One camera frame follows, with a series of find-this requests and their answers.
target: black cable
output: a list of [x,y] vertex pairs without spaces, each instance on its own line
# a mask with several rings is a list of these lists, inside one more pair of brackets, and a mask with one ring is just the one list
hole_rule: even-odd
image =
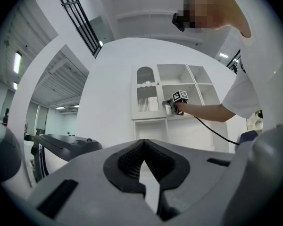
[[203,123],[203,122],[202,122],[199,118],[197,118],[196,116],[195,116],[195,118],[196,118],[197,120],[199,120],[199,121],[202,123],[202,125],[204,125],[206,128],[208,128],[210,131],[214,132],[216,135],[220,136],[222,139],[224,139],[224,140],[226,140],[226,141],[228,141],[228,142],[230,142],[230,143],[233,143],[233,144],[235,144],[235,145],[240,145],[240,143],[233,142],[233,141],[231,141],[231,140],[229,140],[229,139],[226,139],[225,137],[221,136],[221,135],[218,134],[217,132],[213,131],[210,127],[208,127],[205,123]]

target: person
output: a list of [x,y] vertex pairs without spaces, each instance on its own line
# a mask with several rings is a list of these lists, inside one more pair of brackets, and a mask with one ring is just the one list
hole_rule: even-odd
[[4,113],[4,115],[3,115],[3,119],[2,119],[2,121],[3,121],[2,124],[3,124],[4,126],[7,126],[7,125],[8,125],[8,116],[9,116],[9,109],[6,108],[5,113]]
[[25,141],[29,141],[29,134],[27,133],[27,129],[28,129],[28,123],[27,123],[27,118],[25,119],[25,125],[24,125],[24,140]]
[[235,115],[247,119],[262,109],[265,129],[283,123],[283,25],[269,4],[264,0],[184,0],[183,21],[186,30],[236,28],[241,59],[221,104],[177,102],[179,112],[225,122]]

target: sleeve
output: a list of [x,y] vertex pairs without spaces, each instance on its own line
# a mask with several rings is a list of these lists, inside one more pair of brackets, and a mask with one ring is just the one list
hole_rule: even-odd
[[248,119],[261,106],[257,93],[248,75],[237,66],[238,72],[234,84],[226,94],[222,105],[229,111]]

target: black railing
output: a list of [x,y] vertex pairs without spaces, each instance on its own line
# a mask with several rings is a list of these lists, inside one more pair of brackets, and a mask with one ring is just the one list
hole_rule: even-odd
[[227,64],[226,67],[228,67],[230,70],[237,73],[237,65],[238,65],[240,58],[241,58],[241,55],[240,55],[240,50],[239,50],[237,54],[234,56],[234,58],[232,58],[231,61]]
[[80,1],[61,0],[61,3],[85,44],[90,49],[93,56],[96,57],[101,49],[101,45],[88,21]]

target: white column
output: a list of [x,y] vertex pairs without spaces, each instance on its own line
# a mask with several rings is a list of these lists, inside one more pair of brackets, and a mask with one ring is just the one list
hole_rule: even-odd
[[24,155],[24,125],[28,106],[41,75],[64,45],[63,37],[57,36],[37,55],[24,73],[9,110],[8,128],[15,134],[22,151],[21,171],[15,175],[15,177],[21,177],[22,180],[17,180],[18,183],[10,189],[24,199],[31,191]]

